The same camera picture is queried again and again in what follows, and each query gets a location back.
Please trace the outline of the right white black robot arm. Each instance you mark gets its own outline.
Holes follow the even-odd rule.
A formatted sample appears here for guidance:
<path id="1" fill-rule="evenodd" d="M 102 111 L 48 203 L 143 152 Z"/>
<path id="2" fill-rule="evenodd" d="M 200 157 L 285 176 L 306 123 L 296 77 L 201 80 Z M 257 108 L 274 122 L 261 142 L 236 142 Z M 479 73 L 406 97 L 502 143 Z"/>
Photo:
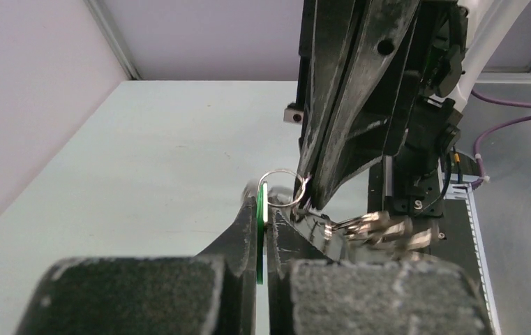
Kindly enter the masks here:
<path id="1" fill-rule="evenodd" d="M 470 92 L 526 1 L 305 1 L 290 120 L 301 124 L 293 203 L 323 209 L 364 171 L 380 203 L 437 216 L 440 162 Z"/>

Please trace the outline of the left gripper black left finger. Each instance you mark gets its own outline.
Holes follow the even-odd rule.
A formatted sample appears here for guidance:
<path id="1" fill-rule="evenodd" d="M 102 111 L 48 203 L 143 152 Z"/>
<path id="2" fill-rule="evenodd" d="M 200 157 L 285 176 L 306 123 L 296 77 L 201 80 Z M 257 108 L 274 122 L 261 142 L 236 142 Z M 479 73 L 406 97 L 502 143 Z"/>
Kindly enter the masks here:
<path id="1" fill-rule="evenodd" d="M 256 200 L 191 257 L 64 258 L 41 277 L 18 334 L 254 334 Z"/>

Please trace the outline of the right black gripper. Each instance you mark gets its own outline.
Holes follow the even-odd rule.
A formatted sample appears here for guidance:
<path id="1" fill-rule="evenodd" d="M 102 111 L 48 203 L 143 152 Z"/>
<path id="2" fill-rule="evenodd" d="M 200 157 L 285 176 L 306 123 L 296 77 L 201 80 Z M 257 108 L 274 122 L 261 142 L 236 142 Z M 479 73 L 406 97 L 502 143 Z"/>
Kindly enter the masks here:
<path id="1" fill-rule="evenodd" d="M 463 74 L 468 10 L 457 1 L 305 1 L 290 118 L 301 122 L 301 208 L 322 209 L 389 159 L 427 178 L 460 136 L 449 95 Z"/>

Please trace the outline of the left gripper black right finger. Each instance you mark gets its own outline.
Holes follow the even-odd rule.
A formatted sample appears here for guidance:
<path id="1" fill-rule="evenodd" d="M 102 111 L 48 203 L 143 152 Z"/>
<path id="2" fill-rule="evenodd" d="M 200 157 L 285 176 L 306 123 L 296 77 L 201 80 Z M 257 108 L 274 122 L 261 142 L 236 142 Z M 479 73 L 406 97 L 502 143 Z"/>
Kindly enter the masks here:
<path id="1" fill-rule="evenodd" d="M 273 209 L 267 226 L 271 334 L 490 334 L 484 298 L 463 268 L 431 255 L 361 248 L 334 260 Z"/>

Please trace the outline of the green tagged key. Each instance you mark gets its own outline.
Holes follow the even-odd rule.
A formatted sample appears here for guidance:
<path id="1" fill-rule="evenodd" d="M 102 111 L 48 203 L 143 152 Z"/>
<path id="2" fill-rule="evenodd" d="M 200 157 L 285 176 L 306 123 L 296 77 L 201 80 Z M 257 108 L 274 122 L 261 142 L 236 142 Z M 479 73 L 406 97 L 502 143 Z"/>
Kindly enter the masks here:
<path id="1" fill-rule="evenodd" d="M 257 221 L 257 264 L 256 264 L 256 283 L 263 284 L 263 247 L 264 247 L 264 227 L 267 223 L 268 215 L 268 185 L 263 181 L 257 188 L 256 197 L 256 221 Z"/>

